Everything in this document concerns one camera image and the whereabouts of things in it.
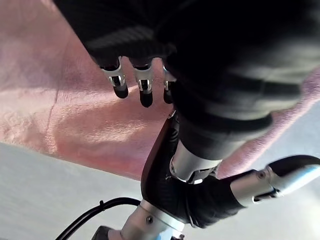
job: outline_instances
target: black fingertip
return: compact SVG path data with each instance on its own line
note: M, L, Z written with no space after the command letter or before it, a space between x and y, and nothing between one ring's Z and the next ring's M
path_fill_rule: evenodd
M128 86L124 83L123 86L114 86L114 93L118 98L125 99L129 95Z
M171 91L170 90L164 90L163 91L163 100L166 104L172 104L172 97L171 97Z
M140 102L145 108L150 107L153 102L152 91L147 93L145 93L145 91L140 91Z

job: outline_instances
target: pink carpet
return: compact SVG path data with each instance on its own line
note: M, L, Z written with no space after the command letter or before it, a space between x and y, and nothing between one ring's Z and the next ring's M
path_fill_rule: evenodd
M49 0L1 1L0 141L139 179L171 106L163 101L159 59L148 109L128 59L123 65L129 97L119 99ZM225 159L219 177L248 168L305 114L319 99L319 79L320 69L306 79L301 102L275 113L274 128Z

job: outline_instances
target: black cable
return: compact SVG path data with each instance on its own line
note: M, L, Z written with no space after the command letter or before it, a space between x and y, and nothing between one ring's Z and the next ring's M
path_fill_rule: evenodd
M103 212L104 210L124 204L138 206L140 201L129 197L119 197L105 203L100 201L99 206L95 206L79 216L55 240L67 240L76 230L78 230L83 224L85 224L95 215Z

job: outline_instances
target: gray floor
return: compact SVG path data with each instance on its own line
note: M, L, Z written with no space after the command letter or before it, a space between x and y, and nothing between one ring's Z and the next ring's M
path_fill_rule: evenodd
M299 119L254 165L288 155L320 157L320 104ZM141 198L137 181L21 148L0 144L0 240L55 237L99 200ZM89 240L100 225L121 228L133 207L110 209L71 238ZM205 230L185 229L189 240L319 240L320 179L285 198L255 205Z

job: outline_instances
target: robotic arm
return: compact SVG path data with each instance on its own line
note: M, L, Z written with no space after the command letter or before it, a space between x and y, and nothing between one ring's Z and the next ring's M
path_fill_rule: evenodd
M221 180L213 174L268 131L271 112L299 100L305 74L320 63L316 1L55 3L118 97L128 95L126 56L149 107L152 58L162 58L163 98L175 109L144 166L140 205L121 231L100 227L94 240L155 240L168 229L169 239L183 239L185 224L205 228L320 176L320 160L304 155Z
M297 155L224 179L209 175L202 183L188 184L172 176L170 160L178 145L177 121L166 120L145 164L143 200L122 230L98 228L93 240L156 240L169 232L183 240L185 224L205 228L239 210L299 189L320 176L320 159Z

